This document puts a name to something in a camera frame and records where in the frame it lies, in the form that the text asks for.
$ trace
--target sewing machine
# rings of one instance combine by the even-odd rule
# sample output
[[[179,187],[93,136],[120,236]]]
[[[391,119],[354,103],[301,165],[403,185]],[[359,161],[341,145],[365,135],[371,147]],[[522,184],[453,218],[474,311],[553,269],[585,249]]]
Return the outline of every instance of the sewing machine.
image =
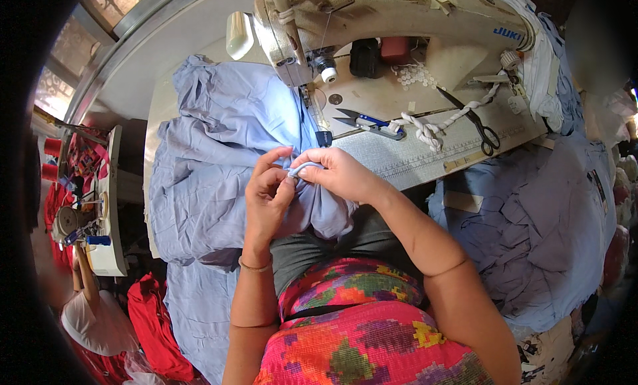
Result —
[[[499,0],[255,0],[252,19],[228,19],[227,49],[235,59],[253,42],[251,20],[270,64],[291,87],[319,74],[336,81],[334,55],[355,40],[427,38],[425,65],[451,91],[511,67],[514,51],[535,42],[527,20]]]

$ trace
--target scissors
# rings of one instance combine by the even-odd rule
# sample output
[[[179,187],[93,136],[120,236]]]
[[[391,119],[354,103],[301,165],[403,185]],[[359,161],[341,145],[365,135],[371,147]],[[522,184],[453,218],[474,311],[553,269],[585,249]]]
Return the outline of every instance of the scissors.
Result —
[[[458,101],[450,93],[441,89],[440,87],[437,87],[437,89],[439,93],[441,93],[445,98],[453,103],[454,106],[456,106],[458,109],[465,108],[465,104]],[[468,119],[472,123],[474,123],[479,132],[478,134],[483,139],[483,142],[480,145],[481,150],[483,150],[483,154],[487,155],[488,157],[494,155],[494,150],[498,150],[499,148],[501,148],[501,139],[499,139],[498,135],[494,133],[494,130],[490,129],[487,126],[483,126],[483,123],[480,121],[479,116],[476,115],[476,112],[474,112],[473,110],[470,109],[470,111],[466,113],[465,116],[467,116]]]
[[[381,127],[386,127],[388,125],[387,122],[380,121],[379,119],[372,118],[368,115],[363,115],[355,110],[341,109],[341,108],[337,108],[337,110],[341,112],[342,114],[346,115],[347,118],[333,118],[333,119],[338,120],[345,125],[352,126],[361,130],[365,130],[366,132],[379,134],[395,141],[399,141],[403,137],[405,137],[405,132],[403,131],[403,129],[399,129],[397,134],[382,132],[381,130],[379,130],[379,128]],[[357,119],[370,121],[374,123],[374,125],[372,126],[362,125],[361,123],[357,123]]]

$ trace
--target person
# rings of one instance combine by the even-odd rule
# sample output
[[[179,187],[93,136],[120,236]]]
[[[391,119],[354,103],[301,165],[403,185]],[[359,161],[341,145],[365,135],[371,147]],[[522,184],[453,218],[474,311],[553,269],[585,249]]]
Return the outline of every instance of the person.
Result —
[[[131,320],[106,290],[99,291],[84,249],[74,246],[73,292],[56,275],[41,276],[45,301],[60,314],[62,327],[84,349],[101,356],[139,350]]]
[[[273,240],[295,183],[258,160],[230,311],[224,384],[518,384],[514,337],[461,246],[390,183],[338,148],[291,164],[305,182],[359,202],[329,245],[309,231]],[[429,308],[418,308],[427,296]]]

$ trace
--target colorful patterned clothing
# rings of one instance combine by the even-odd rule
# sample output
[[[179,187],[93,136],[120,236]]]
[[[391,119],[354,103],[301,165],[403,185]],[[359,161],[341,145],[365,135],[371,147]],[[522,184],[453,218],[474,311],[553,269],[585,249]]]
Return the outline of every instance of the colorful patterned clothing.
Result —
[[[314,307],[355,306],[284,321],[255,384],[492,384],[474,352],[415,307],[422,297],[413,278],[373,259],[311,267],[279,298],[282,321]]]

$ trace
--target white shirt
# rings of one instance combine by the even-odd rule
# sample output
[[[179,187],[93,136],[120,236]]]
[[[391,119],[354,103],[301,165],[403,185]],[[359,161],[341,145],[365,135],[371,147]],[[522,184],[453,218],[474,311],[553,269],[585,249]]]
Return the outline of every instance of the white shirt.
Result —
[[[74,341],[101,356],[139,349],[131,320],[106,290],[100,291],[100,307],[95,315],[83,292],[72,297],[62,310],[62,326]]]

